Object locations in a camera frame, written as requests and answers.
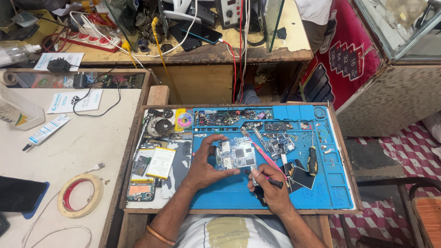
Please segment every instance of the man's right hand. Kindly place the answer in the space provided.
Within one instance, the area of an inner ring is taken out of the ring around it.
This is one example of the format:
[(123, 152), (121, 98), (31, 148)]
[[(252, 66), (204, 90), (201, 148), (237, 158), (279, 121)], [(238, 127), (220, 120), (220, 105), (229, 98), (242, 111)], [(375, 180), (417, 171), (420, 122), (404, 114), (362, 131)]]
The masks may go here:
[[(281, 171), (267, 164), (261, 164), (259, 166), (259, 170), (252, 170), (249, 176), (250, 180), (248, 181), (248, 188), (251, 192), (254, 192), (254, 185), (251, 176), (253, 176), (256, 182), (263, 188), (265, 201), (273, 213), (280, 216), (284, 212), (294, 209), (294, 206), (289, 199), (285, 177)], [(283, 182), (283, 188), (279, 189), (276, 186), (272, 186), (265, 176), (273, 180)]]

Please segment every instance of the blue silicone repair mat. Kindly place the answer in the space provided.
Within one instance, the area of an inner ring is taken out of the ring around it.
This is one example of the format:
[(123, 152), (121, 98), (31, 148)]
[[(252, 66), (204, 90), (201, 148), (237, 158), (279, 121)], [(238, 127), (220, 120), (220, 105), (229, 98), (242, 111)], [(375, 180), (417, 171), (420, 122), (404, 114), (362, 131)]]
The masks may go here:
[[(286, 105), (273, 107), (237, 107), (237, 108), (195, 108), (196, 111), (206, 110), (229, 110), (229, 111), (254, 111), (266, 112), (272, 115), (272, 119), (266, 120), (245, 120), (241, 118), (232, 126), (196, 126), (193, 123), (193, 151), (196, 151), (205, 135), (221, 133), (230, 139), (242, 137), (239, 128), (244, 122), (263, 121), (265, 122), (286, 122), (292, 124), (293, 130), (287, 130), (289, 135), (297, 137), (294, 142), (296, 149), (287, 154), (288, 162), (299, 159), (304, 168), (307, 166), (308, 150), (312, 144), (312, 130), (314, 128), (314, 146), (317, 149), (318, 173), (315, 178), (312, 190), (302, 187), (292, 192), (289, 197), (297, 209), (351, 209), (353, 202), (349, 193), (346, 175), (342, 166), (339, 151), (334, 139), (334, 132), (329, 122), (326, 107), (312, 105)], [(252, 140), (262, 147), (258, 138), (252, 130), (248, 133)], [(257, 164), (266, 163), (264, 158), (256, 151)], [(208, 163), (216, 168), (216, 159), (211, 156)], [(282, 166), (281, 159), (276, 161), (277, 166)], [(262, 207), (259, 200), (255, 198), (247, 188), (248, 178), (245, 173), (234, 175), (220, 180), (208, 188), (197, 192), (190, 204), (190, 209), (268, 209)]]

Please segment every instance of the red poster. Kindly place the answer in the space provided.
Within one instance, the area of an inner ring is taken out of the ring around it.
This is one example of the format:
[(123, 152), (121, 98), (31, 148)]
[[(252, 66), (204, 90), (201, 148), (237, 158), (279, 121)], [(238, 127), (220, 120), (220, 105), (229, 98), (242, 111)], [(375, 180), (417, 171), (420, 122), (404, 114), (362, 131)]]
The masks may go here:
[(325, 41), (300, 82), (307, 102), (341, 107), (380, 66), (372, 42), (346, 0), (334, 0)]

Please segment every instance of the red and white checkered floor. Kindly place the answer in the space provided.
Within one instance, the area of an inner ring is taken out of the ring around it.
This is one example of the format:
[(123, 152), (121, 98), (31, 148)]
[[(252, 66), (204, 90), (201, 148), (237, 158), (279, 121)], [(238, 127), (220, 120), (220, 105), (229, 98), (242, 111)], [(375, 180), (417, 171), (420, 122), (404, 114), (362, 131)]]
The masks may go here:
[[(367, 145), (366, 141), (373, 140), (369, 137), (355, 139), (363, 145)], [(439, 147), (441, 144), (432, 137), (422, 122), (410, 125), (389, 137), (381, 137), (378, 141), (386, 155), (400, 161), (406, 177), (419, 176), (441, 180), (441, 161), (430, 151), (430, 148)], [(416, 196), (441, 196), (441, 192), (434, 188), (420, 188)], [(362, 235), (401, 244), (412, 243), (407, 221), (395, 213), (392, 199), (374, 203), (363, 202), (363, 206), (363, 214), (344, 215), (353, 245)], [(329, 225), (334, 247), (347, 247), (339, 216), (331, 215)]]

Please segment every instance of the forearm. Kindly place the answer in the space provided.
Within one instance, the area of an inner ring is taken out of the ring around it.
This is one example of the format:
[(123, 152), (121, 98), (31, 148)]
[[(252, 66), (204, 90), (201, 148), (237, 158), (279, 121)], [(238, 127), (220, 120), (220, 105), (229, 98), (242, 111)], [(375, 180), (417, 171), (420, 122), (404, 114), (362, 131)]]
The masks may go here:
[(294, 247), (326, 248), (326, 245), (314, 233), (311, 227), (303, 220), (294, 207), (279, 215)]
[[(162, 237), (175, 241), (178, 237), (179, 229), (187, 215), (188, 207), (195, 194), (186, 185), (181, 184), (173, 197), (159, 211), (154, 220), (150, 223), (150, 227)], [(170, 247), (157, 237), (146, 230), (143, 236), (136, 242), (134, 248), (162, 248)]]

